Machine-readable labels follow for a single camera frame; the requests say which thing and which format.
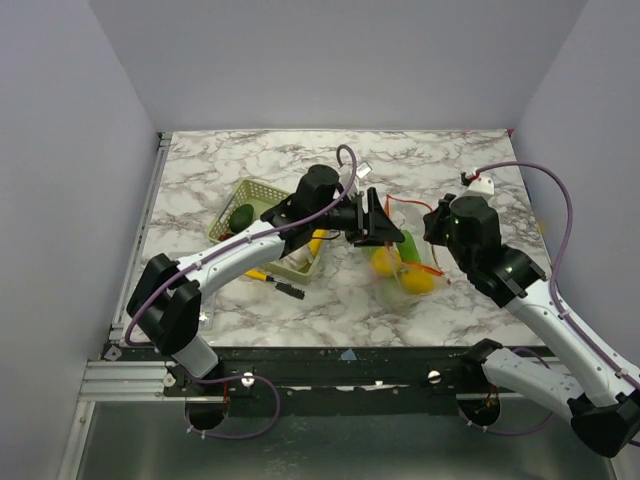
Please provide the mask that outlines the yellow pear toy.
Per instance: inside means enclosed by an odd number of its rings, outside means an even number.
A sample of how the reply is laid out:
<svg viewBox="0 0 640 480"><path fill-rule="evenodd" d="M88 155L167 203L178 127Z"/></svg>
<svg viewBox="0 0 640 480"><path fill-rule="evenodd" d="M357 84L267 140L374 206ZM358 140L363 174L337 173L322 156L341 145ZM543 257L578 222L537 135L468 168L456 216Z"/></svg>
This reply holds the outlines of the yellow pear toy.
<svg viewBox="0 0 640 480"><path fill-rule="evenodd" d="M370 264L376 274L383 278L394 277L403 266L398 251L385 247L374 250L370 257Z"/></svg>

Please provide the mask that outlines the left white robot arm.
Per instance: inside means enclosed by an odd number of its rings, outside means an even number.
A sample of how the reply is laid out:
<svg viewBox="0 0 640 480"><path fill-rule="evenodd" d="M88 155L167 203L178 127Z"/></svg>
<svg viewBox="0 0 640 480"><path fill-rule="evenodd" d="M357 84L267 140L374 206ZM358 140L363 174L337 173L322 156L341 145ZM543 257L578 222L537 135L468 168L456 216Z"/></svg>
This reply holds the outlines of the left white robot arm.
<svg viewBox="0 0 640 480"><path fill-rule="evenodd" d="M222 372L218 356L198 332L204 299L247 271L301 249L321 229L341 232L357 247L403 240L375 188L365 194L347 191L336 170L314 165L293 194L240 233L180 260L153 257L126 306L133 325L188 371L187 382L197 393L214 393Z"/></svg>

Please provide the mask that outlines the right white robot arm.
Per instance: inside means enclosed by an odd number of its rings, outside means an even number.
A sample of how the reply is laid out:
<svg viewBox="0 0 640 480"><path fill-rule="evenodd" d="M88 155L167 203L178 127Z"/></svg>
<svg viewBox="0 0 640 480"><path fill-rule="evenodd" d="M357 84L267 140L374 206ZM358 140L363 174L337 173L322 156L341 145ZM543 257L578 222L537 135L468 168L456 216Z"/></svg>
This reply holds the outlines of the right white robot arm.
<svg viewBox="0 0 640 480"><path fill-rule="evenodd" d="M568 306L538 264L502 242L498 214L484 198L448 194L423 222L425 240L446 247L469 282L528 326L568 371L483 340L460 367L462 384L519 393L567 421L593 452L615 457L639 432L638 366Z"/></svg>

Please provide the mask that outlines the clear zip top bag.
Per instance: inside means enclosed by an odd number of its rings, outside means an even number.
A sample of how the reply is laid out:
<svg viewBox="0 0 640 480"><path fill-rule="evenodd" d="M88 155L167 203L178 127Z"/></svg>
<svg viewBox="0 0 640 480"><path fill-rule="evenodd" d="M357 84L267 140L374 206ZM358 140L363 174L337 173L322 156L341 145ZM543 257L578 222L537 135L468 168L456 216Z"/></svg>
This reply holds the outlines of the clear zip top bag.
<svg viewBox="0 0 640 480"><path fill-rule="evenodd" d="M399 243L369 247L376 301L386 310L405 312L446 288L450 280L438 262L435 247L425 241L423 217L433 208L424 201L387 195L384 211L403 234Z"/></svg>

